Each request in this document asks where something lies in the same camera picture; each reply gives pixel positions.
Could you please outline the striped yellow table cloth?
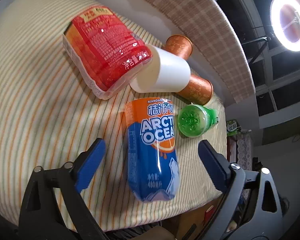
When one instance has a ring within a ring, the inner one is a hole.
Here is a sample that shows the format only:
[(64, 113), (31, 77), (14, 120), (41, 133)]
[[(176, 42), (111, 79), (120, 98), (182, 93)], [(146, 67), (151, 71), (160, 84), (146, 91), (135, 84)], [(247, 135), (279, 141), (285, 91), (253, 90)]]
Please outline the striped yellow table cloth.
[(0, 15), (0, 214), (17, 223), (35, 166), (58, 168), (96, 138), (106, 154), (82, 197), (104, 231), (197, 209), (220, 196), (198, 156), (199, 138), (178, 134), (180, 186), (170, 201), (143, 203), (127, 181), (123, 110), (139, 94), (127, 87), (103, 101), (85, 85), (62, 34), (94, 0), (15, 0)]

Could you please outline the green plastic bottle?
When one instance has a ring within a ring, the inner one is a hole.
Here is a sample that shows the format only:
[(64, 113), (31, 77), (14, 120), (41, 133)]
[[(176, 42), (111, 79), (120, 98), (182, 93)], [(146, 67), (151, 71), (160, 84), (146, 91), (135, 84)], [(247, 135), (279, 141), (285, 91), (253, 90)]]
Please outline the green plastic bottle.
[(177, 116), (179, 131), (189, 138), (201, 136), (219, 123), (218, 111), (202, 105), (187, 105)]

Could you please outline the checked beige sill cloth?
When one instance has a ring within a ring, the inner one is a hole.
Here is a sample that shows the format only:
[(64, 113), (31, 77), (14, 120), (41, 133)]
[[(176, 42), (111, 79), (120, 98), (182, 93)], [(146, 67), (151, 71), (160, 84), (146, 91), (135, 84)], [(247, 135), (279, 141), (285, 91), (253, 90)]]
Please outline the checked beige sill cloth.
[(144, 0), (188, 37), (222, 79), (234, 101), (255, 94), (242, 45), (215, 0)]

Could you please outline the copper cup rear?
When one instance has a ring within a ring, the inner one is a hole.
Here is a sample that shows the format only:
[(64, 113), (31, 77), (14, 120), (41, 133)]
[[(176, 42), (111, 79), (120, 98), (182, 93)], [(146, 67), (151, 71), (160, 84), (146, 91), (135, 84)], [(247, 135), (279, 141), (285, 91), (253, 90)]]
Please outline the copper cup rear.
[(164, 45), (164, 50), (188, 60), (193, 52), (191, 40), (183, 35), (171, 35)]

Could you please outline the copper cup front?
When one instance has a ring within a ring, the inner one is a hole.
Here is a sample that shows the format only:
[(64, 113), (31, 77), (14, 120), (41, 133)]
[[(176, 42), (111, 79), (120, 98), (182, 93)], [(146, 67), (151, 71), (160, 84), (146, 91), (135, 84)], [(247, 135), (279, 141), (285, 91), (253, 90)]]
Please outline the copper cup front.
[(177, 94), (191, 103), (204, 106), (211, 100), (213, 92), (213, 85), (210, 81), (191, 74), (189, 83)]

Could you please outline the copper cup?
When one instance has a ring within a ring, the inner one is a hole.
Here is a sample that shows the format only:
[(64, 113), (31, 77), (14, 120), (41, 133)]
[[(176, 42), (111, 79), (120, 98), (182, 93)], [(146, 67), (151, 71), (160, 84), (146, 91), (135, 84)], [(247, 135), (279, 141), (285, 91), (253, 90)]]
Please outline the copper cup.
[(213, 92), (213, 85), (210, 81), (191, 74), (189, 83), (177, 94), (191, 103), (204, 106), (211, 100)]
[(188, 60), (193, 52), (191, 40), (183, 35), (171, 35), (164, 45), (164, 50)]

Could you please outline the white paper cup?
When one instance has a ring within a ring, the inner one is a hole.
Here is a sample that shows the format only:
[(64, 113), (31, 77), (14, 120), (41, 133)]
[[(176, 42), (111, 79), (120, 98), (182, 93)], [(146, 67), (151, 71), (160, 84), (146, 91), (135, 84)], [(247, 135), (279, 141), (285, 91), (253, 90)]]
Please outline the white paper cup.
[(147, 45), (152, 61), (129, 83), (137, 93), (179, 92), (189, 83), (190, 66), (186, 60), (156, 46)]

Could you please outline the red labelled plastic cup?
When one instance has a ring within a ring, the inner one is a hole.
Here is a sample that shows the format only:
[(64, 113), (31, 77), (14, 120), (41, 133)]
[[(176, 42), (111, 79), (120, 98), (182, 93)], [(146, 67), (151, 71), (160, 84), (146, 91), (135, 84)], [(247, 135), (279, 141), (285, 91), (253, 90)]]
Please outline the red labelled plastic cup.
[(94, 5), (75, 16), (63, 46), (93, 94), (108, 100), (146, 68), (153, 55), (108, 8)]

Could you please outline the green carton box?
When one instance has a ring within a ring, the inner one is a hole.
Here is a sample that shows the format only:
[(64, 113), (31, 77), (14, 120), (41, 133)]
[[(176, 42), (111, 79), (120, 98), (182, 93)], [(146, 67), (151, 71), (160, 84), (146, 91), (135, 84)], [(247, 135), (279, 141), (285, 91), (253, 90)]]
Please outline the green carton box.
[(226, 131), (227, 136), (231, 137), (241, 132), (241, 126), (239, 125), (237, 120), (228, 120), (226, 121)]

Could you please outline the blue Arctic Ocean bottle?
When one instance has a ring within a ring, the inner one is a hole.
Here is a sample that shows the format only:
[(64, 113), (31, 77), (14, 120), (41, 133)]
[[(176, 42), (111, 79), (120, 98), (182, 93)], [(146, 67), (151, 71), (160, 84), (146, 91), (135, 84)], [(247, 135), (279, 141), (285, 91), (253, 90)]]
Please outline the blue Arctic Ocean bottle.
[(173, 199), (179, 188), (174, 106), (168, 99), (143, 98), (125, 106), (128, 182), (142, 202)]

